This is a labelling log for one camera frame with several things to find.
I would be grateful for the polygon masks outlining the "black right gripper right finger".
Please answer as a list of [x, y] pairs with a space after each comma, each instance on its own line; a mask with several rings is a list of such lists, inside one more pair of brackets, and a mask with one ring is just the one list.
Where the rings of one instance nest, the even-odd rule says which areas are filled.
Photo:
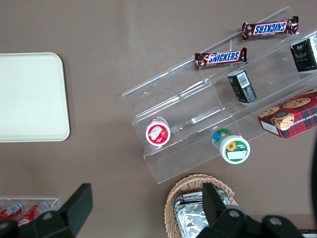
[[199, 238], [300, 238], [301, 232], [288, 219], [267, 215], [261, 222], [252, 219], [239, 206], [225, 206], [211, 183], [204, 183], [203, 210], [208, 227]]

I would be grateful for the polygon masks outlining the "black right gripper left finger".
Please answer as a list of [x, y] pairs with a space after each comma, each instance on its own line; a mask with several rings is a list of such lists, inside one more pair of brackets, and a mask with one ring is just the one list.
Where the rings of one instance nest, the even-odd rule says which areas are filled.
[[49, 209], [24, 226], [16, 220], [0, 223], [2, 238], [75, 238], [93, 209], [92, 185], [81, 184], [57, 210]]

